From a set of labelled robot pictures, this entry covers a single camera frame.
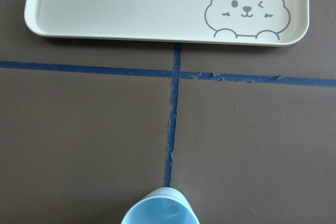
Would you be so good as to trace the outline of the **light blue plastic cup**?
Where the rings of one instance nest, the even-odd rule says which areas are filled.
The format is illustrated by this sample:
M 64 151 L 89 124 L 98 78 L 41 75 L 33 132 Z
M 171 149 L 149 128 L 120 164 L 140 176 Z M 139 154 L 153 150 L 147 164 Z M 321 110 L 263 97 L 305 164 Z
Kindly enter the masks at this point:
M 161 187 L 134 204 L 122 223 L 199 223 L 186 197 L 177 189 Z

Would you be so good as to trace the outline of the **cream bear serving tray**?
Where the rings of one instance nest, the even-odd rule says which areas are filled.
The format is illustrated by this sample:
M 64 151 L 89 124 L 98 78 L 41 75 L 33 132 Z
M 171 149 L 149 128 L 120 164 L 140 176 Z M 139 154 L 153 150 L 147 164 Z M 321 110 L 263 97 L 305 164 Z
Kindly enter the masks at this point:
M 309 27 L 309 0 L 26 0 L 44 37 L 287 46 Z

